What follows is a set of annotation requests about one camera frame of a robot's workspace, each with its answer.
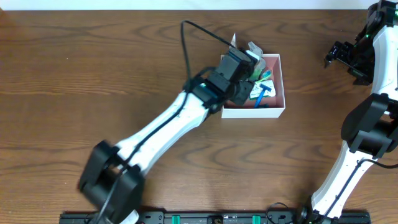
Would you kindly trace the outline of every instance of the cable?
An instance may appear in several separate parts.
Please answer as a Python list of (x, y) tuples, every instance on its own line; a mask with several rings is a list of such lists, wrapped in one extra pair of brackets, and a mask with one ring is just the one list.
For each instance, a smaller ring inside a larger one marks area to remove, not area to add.
[(317, 222), (319, 224), (322, 224), (323, 221), (325, 220), (325, 218), (329, 215), (329, 213), (331, 212), (331, 210), (333, 209), (333, 207), (336, 205), (337, 201), (339, 201), (340, 197), (343, 195), (344, 191), (346, 190), (348, 184), (351, 182), (351, 179), (354, 177), (356, 171), (358, 171), (358, 169), (361, 167), (361, 165), (364, 162), (371, 162), (379, 167), (385, 168), (385, 169), (395, 169), (398, 168), (398, 164), (396, 165), (385, 165), (385, 164), (381, 164), (380, 162), (376, 162), (373, 161), (371, 159), (362, 159), (361, 161), (358, 162), (358, 164), (356, 165), (354, 171), (351, 173), (351, 175), (348, 177), (346, 183), (344, 184), (343, 188), (340, 190), (340, 193), (336, 196), (335, 200), (333, 201), (333, 203), (330, 205), (330, 207), (328, 208), (328, 210), (326, 211), (326, 213), (323, 215), (322, 219)]
[[(267, 217), (267, 220), (269, 220), (272, 224), (276, 224), (276, 223), (274, 223), (274, 221), (272, 221), (272, 218), (271, 218), (270, 216), (268, 216), (268, 210), (269, 210), (270, 208), (274, 207), (275, 205), (283, 205), (283, 206), (286, 207), (286, 209), (289, 209), (288, 206), (285, 205), (285, 204), (282, 203), (282, 202), (275, 202), (275, 203), (273, 203), (272, 205), (270, 205), (270, 206), (267, 208), (267, 210), (266, 210), (266, 217)], [(290, 222), (286, 222), (286, 224), (291, 224), (291, 223), (293, 223), (293, 220), (291, 220)]]
[[(118, 175), (116, 176), (116, 180), (114, 181), (111, 190), (109, 191), (108, 196), (106, 197), (106, 200), (103, 204), (103, 206), (101, 207), (101, 210), (99, 211), (98, 216), (95, 218), (95, 220), (93, 220), (94, 224), (98, 224), (100, 222), (100, 220), (102, 219), (102, 216), (104, 215), (105, 209), (108, 206), (109, 201), (111, 200), (111, 197), (116, 189), (117, 184), (119, 183), (120, 177), (124, 174), (124, 171), (127, 170), (129, 168), (129, 163), (130, 160), (132, 159), (132, 157), (135, 155), (135, 153), (137, 153), (139, 151), (139, 149), (141, 148), (142, 145), (145, 144), (145, 142), (150, 139), (150, 137), (152, 137), (157, 131), (159, 131), (160, 129), (162, 129), (166, 124), (168, 124), (171, 120), (173, 120), (176, 116), (178, 116), (183, 107), (185, 106), (185, 103), (188, 100), (188, 94), (191, 91), (191, 67), (190, 67), (190, 63), (189, 63), (189, 58), (188, 58), (188, 52), (187, 52), (187, 46), (185, 45), (185, 36), (184, 36), (184, 23), (190, 24), (194, 27), (196, 27), (197, 29), (202, 30), (203, 32), (209, 34), (210, 36), (216, 38), (217, 40), (221, 41), (222, 43), (230, 46), (230, 47), (234, 47), (233, 45), (231, 45), (229, 42), (227, 42), (226, 40), (222, 39), (221, 37), (217, 36), (216, 34), (206, 30), (205, 28), (191, 22), (191, 21), (187, 21), (184, 20), (181, 22), (181, 26), (180, 26), (180, 35), (181, 35), (181, 45), (182, 45), (182, 51), (184, 54), (184, 59), (185, 59), (185, 67), (187, 69), (187, 84), (184, 88), (186, 94), (184, 97), (184, 100), (182, 101), (181, 106), (178, 108), (178, 110), (171, 116), (169, 117), (166, 121), (164, 121), (161, 125), (159, 125), (158, 127), (156, 127), (153, 131), (151, 131), (145, 138), (143, 138), (134, 148), (134, 150), (131, 152), (131, 154), (129, 155), (129, 157), (124, 161), (124, 165), (122, 167), (122, 169), (120, 170), (120, 172), (118, 173)], [(206, 73), (209, 70), (214, 70), (214, 67), (206, 67), (204, 68), (202, 71), (200, 71), (198, 73), (198, 75), (203, 75), (204, 73)]]

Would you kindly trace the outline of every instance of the white backdrop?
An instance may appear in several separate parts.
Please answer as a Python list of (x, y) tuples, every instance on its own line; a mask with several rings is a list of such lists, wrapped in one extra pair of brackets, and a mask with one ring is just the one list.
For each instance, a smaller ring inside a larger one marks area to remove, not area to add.
[(367, 9), (377, 0), (0, 0), (3, 10)]

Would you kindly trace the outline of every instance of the brown wooden surface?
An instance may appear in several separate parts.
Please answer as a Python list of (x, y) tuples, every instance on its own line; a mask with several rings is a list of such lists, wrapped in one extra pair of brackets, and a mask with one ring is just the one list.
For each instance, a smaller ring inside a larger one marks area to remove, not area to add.
[[(0, 223), (58, 223), (92, 210), (76, 185), (91, 148), (126, 138), (175, 99), (185, 79), (179, 22), (237, 33), (282, 59), (279, 119), (221, 119), (186, 134), (147, 176), (144, 205), (167, 210), (294, 207), (325, 180), (345, 116), (368, 95), (346, 67), (323, 69), (364, 11), (4, 12), (0, 17)], [(193, 71), (226, 47), (187, 26)], [(397, 163), (396, 152), (381, 160)], [(396, 170), (372, 167), (346, 208), (397, 223)]]

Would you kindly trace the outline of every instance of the green tape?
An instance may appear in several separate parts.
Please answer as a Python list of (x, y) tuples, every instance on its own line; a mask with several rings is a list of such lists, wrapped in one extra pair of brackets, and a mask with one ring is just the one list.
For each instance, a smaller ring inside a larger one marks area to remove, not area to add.
[(253, 224), (261, 224), (261, 217), (259, 215), (253, 215)]
[(180, 224), (180, 216), (179, 215), (172, 216), (172, 224)]

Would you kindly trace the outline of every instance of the black cable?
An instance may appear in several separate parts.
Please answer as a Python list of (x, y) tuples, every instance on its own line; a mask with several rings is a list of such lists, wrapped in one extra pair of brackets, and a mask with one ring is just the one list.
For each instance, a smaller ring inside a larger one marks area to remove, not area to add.
[[(268, 216), (268, 210), (269, 210), (270, 208), (274, 207), (275, 205), (283, 205), (283, 206), (285, 206), (287, 209), (289, 209), (288, 206), (285, 205), (285, 204), (282, 203), (282, 202), (275, 202), (275, 203), (273, 203), (272, 205), (270, 205), (270, 206), (267, 208), (267, 210), (266, 210), (266, 217), (267, 217), (267, 220), (269, 220), (272, 224), (276, 224), (276, 223), (274, 223), (274, 221), (272, 221), (272, 218), (271, 218), (270, 216)], [(291, 224), (291, 223), (293, 223), (293, 220), (291, 220), (290, 222), (286, 222), (286, 224)]]
[(340, 197), (343, 195), (344, 191), (346, 190), (348, 184), (351, 182), (351, 179), (354, 177), (356, 171), (358, 171), (358, 169), (361, 167), (361, 165), (364, 162), (371, 162), (379, 167), (385, 168), (385, 169), (395, 169), (398, 168), (398, 164), (396, 165), (385, 165), (385, 164), (381, 164), (380, 162), (376, 162), (373, 161), (371, 159), (362, 159), (361, 161), (358, 162), (358, 164), (356, 165), (354, 171), (351, 173), (351, 175), (348, 177), (346, 183), (344, 184), (343, 188), (340, 190), (340, 193), (338, 195), (336, 195), (335, 200), (333, 201), (333, 203), (330, 205), (330, 207), (328, 208), (328, 210), (326, 211), (326, 213), (323, 215), (322, 219), (317, 222), (319, 224), (322, 224), (322, 222), (325, 220), (325, 218), (329, 215), (329, 213), (331, 212), (331, 210), (333, 209), (333, 207), (336, 205), (337, 201), (339, 201)]
[[(191, 21), (187, 21), (184, 20), (181, 22), (181, 26), (180, 26), (180, 35), (181, 35), (181, 45), (182, 45), (182, 51), (184, 54), (184, 59), (185, 59), (185, 67), (187, 69), (187, 84), (184, 88), (186, 94), (184, 97), (184, 100), (181, 104), (181, 106), (178, 108), (178, 110), (171, 116), (169, 117), (166, 121), (164, 121), (161, 125), (159, 125), (158, 127), (156, 127), (153, 131), (151, 131), (144, 139), (142, 139), (134, 148), (134, 150), (131, 152), (131, 154), (129, 155), (129, 157), (125, 160), (125, 163), (122, 167), (122, 169), (119, 171), (118, 175), (116, 176), (116, 180), (114, 181), (111, 190), (109, 191), (108, 196), (106, 197), (106, 200), (103, 204), (103, 206), (101, 207), (101, 210), (99, 211), (98, 216), (95, 218), (94, 220), (94, 224), (98, 224), (102, 218), (102, 216), (104, 215), (105, 209), (108, 206), (109, 201), (111, 200), (111, 197), (116, 189), (117, 184), (119, 183), (120, 177), (123, 175), (124, 171), (128, 169), (129, 167), (129, 163), (130, 160), (132, 159), (132, 157), (135, 155), (135, 153), (137, 153), (139, 151), (139, 149), (141, 148), (142, 145), (144, 145), (144, 143), (150, 139), (150, 137), (152, 137), (157, 131), (159, 131), (160, 129), (162, 129), (166, 124), (168, 124), (171, 120), (173, 120), (176, 116), (178, 116), (183, 107), (185, 106), (185, 103), (188, 100), (188, 94), (191, 91), (191, 67), (190, 67), (190, 63), (189, 63), (189, 58), (188, 58), (188, 52), (187, 52), (187, 46), (185, 45), (185, 36), (184, 36), (184, 23), (193, 25), (194, 27), (202, 30), (203, 32), (209, 34), (210, 36), (216, 38), (217, 40), (221, 41), (222, 43), (230, 46), (230, 47), (234, 47), (233, 45), (231, 45), (229, 42), (227, 42), (226, 40), (222, 39), (221, 37), (218, 37), (217, 35), (215, 35), (214, 33), (206, 30), (205, 28), (191, 22)], [(209, 70), (214, 70), (214, 67), (206, 67), (204, 68), (201, 72), (198, 73), (198, 75), (203, 75), (204, 73), (206, 73)]]

